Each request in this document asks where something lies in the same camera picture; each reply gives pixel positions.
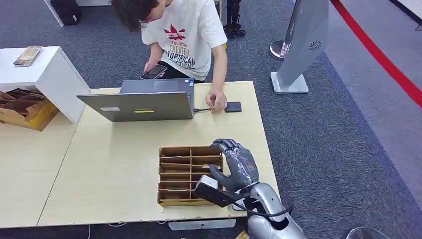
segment cardboard box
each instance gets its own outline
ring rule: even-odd
[[[59,110],[40,92],[0,91],[0,122],[43,131]]]
[[[158,204],[162,207],[213,205],[193,195],[201,176],[210,175],[210,164],[223,172],[219,149],[208,146],[160,148]]]

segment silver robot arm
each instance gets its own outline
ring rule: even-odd
[[[266,183],[259,182],[258,168],[248,149],[232,139],[216,139],[212,146],[218,147],[225,155],[230,170],[230,176],[226,177],[211,165],[212,178],[231,193],[241,190],[247,195],[245,201],[258,205],[260,211],[265,211],[267,215],[286,210],[274,189]],[[302,229],[288,212],[273,217],[260,216],[253,211],[252,204],[245,203],[245,205],[248,209],[248,229],[254,238],[306,239]]]
[[[286,210],[274,189],[266,183],[256,184],[250,191],[250,198],[259,201],[267,214]],[[289,213],[269,218],[252,215],[248,219],[248,229],[257,239],[306,239]]]

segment speaker grille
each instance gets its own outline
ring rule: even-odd
[[[317,51],[318,49],[320,49],[322,47],[322,41],[320,40],[315,40],[313,41],[310,45],[309,45],[309,50],[311,51]]]

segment hand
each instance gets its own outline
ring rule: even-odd
[[[210,165],[211,177],[223,185],[229,192],[258,182],[258,167],[252,153],[233,139],[219,138],[212,143],[225,155],[230,176],[226,177],[214,165]]]
[[[151,70],[157,64],[158,61],[149,60],[147,63],[145,63],[144,72]]]
[[[222,111],[227,107],[227,98],[223,90],[211,89],[205,96],[205,101],[214,112]]]

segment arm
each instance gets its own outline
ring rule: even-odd
[[[223,86],[227,73],[227,54],[224,45],[211,49],[214,55],[214,72],[210,92],[205,96],[205,101],[213,111],[221,111],[227,106],[227,98],[224,95]]]
[[[212,89],[223,91],[225,75],[227,73],[227,54],[224,45],[214,47],[212,49],[214,56],[214,71],[212,75]]]
[[[155,42],[151,44],[151,53],[149,55],[149,60],[145,64],[144,72],[149,71],[155,65],[157,65],[158,61],[160,61],[161,56],[163,55],[164,50],[161,46]]]

